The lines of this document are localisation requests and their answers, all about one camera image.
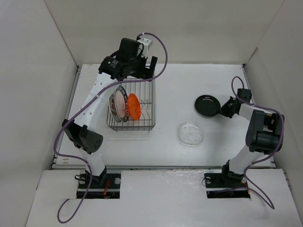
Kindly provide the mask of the black plate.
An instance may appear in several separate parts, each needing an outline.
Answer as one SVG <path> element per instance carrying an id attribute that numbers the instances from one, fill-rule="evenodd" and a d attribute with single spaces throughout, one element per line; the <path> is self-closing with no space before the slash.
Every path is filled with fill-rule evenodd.
<path id="1" fill-rule="evenodd" d="M 195 109 L 204 117 L 214 117 L 220 113 L 221 105 L 214 96 L 202 95 L 195 100 Z"/>

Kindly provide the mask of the orange plastic plate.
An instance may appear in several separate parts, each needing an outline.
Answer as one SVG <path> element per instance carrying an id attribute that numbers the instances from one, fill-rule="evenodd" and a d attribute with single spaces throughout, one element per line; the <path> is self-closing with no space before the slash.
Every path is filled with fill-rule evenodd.
<path id="1" fill-rule="evenodd" d="M 138 121 L 141 117 L 141 106 L 139 99 L 134 93 L 128 96 L 128 111 L 133 120 Z"/>

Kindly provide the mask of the white plate with dark rim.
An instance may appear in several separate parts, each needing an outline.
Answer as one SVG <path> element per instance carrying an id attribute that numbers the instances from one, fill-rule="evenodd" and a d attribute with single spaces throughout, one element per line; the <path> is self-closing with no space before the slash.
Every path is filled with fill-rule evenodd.
<path id="1" fill-rule="evenodd" d="M 129 119 L 128 94 L 123 86 L 119 85 L 115 90 L 115 103 L 118 117 L 122 122 Z"/>

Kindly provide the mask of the white plate with red characters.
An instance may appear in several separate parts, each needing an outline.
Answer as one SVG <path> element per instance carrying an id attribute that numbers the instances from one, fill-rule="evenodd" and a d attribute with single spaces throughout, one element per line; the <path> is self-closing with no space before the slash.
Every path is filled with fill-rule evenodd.
<path id="1" fill-rule="evenodd" d="M 109 97 L 109 109 L 111 112 L 112 117 L 114 118 L 114 120 L 116 122 L 121 122 L 121 119 L 117 113 L 116 110 L 116 96 L 115 96 L 115 91 L 111 94 L 111 96 Z"/>

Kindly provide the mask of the clear glass plate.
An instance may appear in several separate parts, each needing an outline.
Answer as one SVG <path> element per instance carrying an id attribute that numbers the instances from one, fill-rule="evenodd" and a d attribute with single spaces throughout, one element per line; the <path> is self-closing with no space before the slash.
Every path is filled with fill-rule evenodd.
<path id="1" fill-rule="evenodd" d="M 181 145 L 198 147 L 204 141 L 203 128 L 196 122 L 184 122 L 178 126 L 177 138 Z"/>

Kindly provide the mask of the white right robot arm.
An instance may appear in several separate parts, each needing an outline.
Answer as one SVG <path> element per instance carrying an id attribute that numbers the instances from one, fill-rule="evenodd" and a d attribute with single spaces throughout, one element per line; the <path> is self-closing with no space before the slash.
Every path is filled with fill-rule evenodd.
<path id="1" fill-rule="evenodd" d="M 231 97 L 220 110 L 225 117 L 232 118 L 237 114 L 249 121 L 245 146 L 222 166 L 219 181 L 224 186 L 240 183 L 247 167 L 262 155 L 278 152 L 283 144 L 285 116 L 273 109 L 250 104 L 251 97 L 249 89 L 239 88 L 236 97 Z"/>

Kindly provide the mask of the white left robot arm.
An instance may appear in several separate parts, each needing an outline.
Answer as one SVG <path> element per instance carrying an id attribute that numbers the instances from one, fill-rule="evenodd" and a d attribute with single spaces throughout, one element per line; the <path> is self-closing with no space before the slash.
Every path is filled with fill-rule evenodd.
<path id="1" fill-rule="evenodd" d="M 103 136 L 96 132 L 99 117 L 107 104 L 116 104 L 113 98 L 117 92 L 127 99 L 122 85 L 131 82 L 129 77 L 133 77 L 135 82 L 152 80 L 157 57 L 152 57 L 150 65 L 146 65 L 151 45 L 152 41 L 141 35 L 134 40 L 123 38 L 119 49 L 101 62 L 94 85 L 81 109 L 62 123 L 68 139 L 83 151 L 79 159 L 86 164 L 86 173 L 94 187 L 102 187 L 106 182 L 106 166 L 100 150 Z"/>

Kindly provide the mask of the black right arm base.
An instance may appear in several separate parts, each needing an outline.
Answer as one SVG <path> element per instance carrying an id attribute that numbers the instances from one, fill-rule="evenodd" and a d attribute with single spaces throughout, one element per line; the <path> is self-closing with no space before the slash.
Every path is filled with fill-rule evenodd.
<path id="1" fill-rule="evenodd" d="M 203 179 L 208 199 L 250 199 L 246 183 L 233 178 L 224 178 L 221 173 L 204 173 Z"/>

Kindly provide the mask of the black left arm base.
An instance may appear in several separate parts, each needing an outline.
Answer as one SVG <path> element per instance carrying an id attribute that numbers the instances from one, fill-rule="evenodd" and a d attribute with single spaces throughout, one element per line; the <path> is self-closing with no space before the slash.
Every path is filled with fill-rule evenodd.
<path id="1" fill-rule="evenodd" d="M 76 192 L 77 199 L 81 199 L 89 184 L 89 176 L 86 173 L 75 175 L 75 180 L 78 181 Z M 119 199 L 120 198 L 121 173 L 107 173 L 101 185 L 93 181 L 86 199 Z"/>

